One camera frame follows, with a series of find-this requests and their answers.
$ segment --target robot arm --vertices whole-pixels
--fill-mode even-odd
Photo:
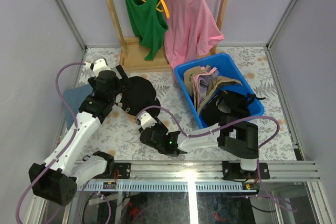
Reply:
[[[88,79],[94,95],[89,95],[83,101],[77,114],[78,128],[75,124],[69,129],[61,143],[42,164],[33,164],[29,169],[32,182],[53,160],[57,160],[41,179],[33,186],[33,193],[61,206],[66,206],[73,199],[78,186],[91,178],[103,174],[111,175],[114,170],[113,156],[96,152],[88,160],[74,167],[76,158],[85,146],[89,137],[98,129],[116,103],[116,96],[122,89],[129,86],[127,76],[122,68],[117,68],[123,79],[118,79],[104,58],[94,63],[86,63],[95,73]],[[74,131],[75,138],[69,144]],[[59,153],[67,146],[65,152]]]
[[[232,116],[223,116],[219,123],[204,129],[186,132],[186,136],[180,131],[168,132],[158,118],[153,118],[147,112],[143,112],[138,117],[138,124],[141,125],[140,142],[168,156],[178,156],[200,148],[220,147],[240,158],[242,171],[255,172],[259,157],[257,125],[241,122],[213,132],[214,129],[234,120],[236,118]],[[233,130],[236,131],[236,138],[230,136]],[[188,137],[202,133],[209,134],[201,137]]]
[[[114,158],[104,152],[96,152],[82,164],[76,167],[74,165],[89,137],[112,111],[112,107],[116,103],[116,96],[123,89],[132,87],[132,83],[122,67],[117,66],[122,77],[119,79],[116,73],[107,66],[104,58],[97,59],[92,64],[86,63],[86,67],[96,75],[88,79],[94,95],[87,96],[79,108],[79,113],[76,116],[78,128],[73,124],[54,152],[42,164],[33,164],[29,169],[29,177],[32,182],[48,164],[57,160],[33,186],[33,193],[61,206],[66,206],[72,201],[78,186],[97,175],[111,175],[114,172]],[[251,172],[256,170],[259,156],[258,127],[252,123],[241,122],[227,129],[212,132],[221,125],[235,120],[231,116],[224,116],[220,123],[188,132],[185,136],[180,131],[168,132],[168,129],[157,117],[153,118],[147,112],[143,112],[139,118],[138,123],[141,124],[140,142],[155,148],[162,154],[178,156],[199,148],[220,147],[241,158],[241,170]],[[77,130],[75,138],[69,144],[75,130]],[[233,130],[236,130],[237,138],[230,137],[230,132]],[[195,138],[188,137],[206,132],[210,132],[210,134]],[[57,158],[67,145],[69,146],[65,152]]]

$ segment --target green tank top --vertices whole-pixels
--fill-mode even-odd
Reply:
[[[162,13],[156,10],[159,0],[125,0],[134,35],[141,46],[151,48],[145,60],[153,60],[163,44],[168,25]]]

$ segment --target beige cloth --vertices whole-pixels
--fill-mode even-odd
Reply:
[[[227,85],[242,85],[242,83],[236,79],[231,79],[225,76],[218,76],[216,79],[212,80],[209,84],[209,87],[206,91],[206,96],[204,100],[199,104],[199,107],[197,108],[197,114],[199,115],[204,106],[208,103],[210,98],[215,94],[215,92]]]
[[[193,68],[190,68],[186,70],[183,74],[183,81],[185,88],[188,91],[188,94],[192,97],[193,96],[193,80],[194,80],[194,75],[199,74],[199,73],[204,73],[210,68],[209,65],[204,67],[204,69],[201,68],[201,66],[196,66]]]

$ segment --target wooden stand base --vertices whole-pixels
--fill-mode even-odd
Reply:
[[[140,46],[138,38],[125,38],[127,52],[121,54],[119,64],[126,72],[170,72],[171,66],[166,58],[164,46],[152,61],[144,60],[150,49]]]

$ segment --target wooden clothes rack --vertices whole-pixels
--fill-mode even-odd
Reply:
[[[117,32],[118,40],[121,46],[120,65],[126,72],[168,72],[172,68],[166,58],[164,46],[156,53],[152,61],[146,61],[144,58],[148,55],[150,49],[140,46],[138,38],[124,38],[120,23],[118,20],[116,7],[113,0],[106,0],[110,15]],[[217,26],[221,30],[225,14],[227,0],[220,0],[219,11],[217,16]],[[218,53],[217,45],[214,46],[208,55]]]

